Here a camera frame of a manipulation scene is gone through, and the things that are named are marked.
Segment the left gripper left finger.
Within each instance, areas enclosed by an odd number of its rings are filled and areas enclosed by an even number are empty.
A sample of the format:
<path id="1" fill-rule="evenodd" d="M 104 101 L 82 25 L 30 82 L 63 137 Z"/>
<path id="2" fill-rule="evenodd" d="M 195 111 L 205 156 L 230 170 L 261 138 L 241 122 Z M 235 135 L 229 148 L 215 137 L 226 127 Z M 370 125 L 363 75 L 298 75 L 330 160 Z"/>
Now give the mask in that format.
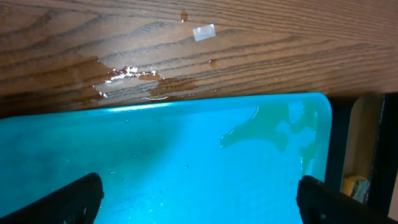
<path id="1" fill-rule="evenodd" d="M 92 172 L 1 217 L 1 223 L 93 224 L 103 198 L 101 178 L 99 174 Z"/>

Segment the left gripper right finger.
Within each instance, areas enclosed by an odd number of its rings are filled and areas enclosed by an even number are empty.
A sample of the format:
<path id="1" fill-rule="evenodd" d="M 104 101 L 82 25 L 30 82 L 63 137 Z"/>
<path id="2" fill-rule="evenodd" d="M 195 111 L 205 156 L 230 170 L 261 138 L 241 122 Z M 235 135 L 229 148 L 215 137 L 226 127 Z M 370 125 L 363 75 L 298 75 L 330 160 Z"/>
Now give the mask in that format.
<path id="1" fill-rule="evenodd" d="M 299 180 L 296 201 L 303 224 L 397 224 L 310 175 Z"/>

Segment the yellow green sponge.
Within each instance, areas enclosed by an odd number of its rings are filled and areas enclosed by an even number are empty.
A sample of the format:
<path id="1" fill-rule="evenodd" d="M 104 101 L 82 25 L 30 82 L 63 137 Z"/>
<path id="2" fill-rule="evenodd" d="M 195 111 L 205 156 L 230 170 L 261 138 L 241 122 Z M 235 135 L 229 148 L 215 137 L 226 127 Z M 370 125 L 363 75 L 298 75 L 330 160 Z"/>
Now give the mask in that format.
<path id="1" fill-rule="evenodd" d="M 370 183 L 360 175 L 347 175 L 343 178 L 341 192 L 360 203 L 366 203 Z"/>

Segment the black water tray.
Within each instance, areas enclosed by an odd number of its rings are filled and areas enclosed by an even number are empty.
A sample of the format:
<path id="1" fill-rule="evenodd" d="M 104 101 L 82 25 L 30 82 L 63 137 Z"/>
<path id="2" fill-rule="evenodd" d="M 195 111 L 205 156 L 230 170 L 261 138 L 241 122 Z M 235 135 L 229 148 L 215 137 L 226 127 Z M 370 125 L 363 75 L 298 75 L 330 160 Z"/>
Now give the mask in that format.
<path id="1" fill-rule="evenodd" d="M 391 210 L 397 175 L 397 93 L 332 96 L 332 126 L 325 183 L 343 188 L 343 178 L 369 181 L 364 202 L 385 215 Z"/>

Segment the blue plastic tray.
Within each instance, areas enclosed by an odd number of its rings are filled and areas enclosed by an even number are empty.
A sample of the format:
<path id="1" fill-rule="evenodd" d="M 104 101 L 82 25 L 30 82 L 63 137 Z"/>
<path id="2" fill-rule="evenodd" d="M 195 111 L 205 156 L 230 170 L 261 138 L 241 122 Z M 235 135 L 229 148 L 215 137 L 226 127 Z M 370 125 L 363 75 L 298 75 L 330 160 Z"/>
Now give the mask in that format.
<path id="1" fill-rule="evenodd" d="M 320 93 L 155 103 L 1 120 L 1 214 L 96 172 L 96 223 L 300 223 L 325 178 Z"/>

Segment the clear tape piece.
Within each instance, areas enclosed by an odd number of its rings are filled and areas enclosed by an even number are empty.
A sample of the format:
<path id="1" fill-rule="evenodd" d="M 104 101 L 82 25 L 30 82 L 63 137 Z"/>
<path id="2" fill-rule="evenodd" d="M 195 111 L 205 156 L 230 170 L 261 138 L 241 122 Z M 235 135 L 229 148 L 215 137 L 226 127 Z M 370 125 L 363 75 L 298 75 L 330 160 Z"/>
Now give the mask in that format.
<path id="1" fill-rule="evenodd" d="M 196 42 L 216 36 L 214 24 L 208 24 L 202 27 L 197 27 L 192 31 Z"/>

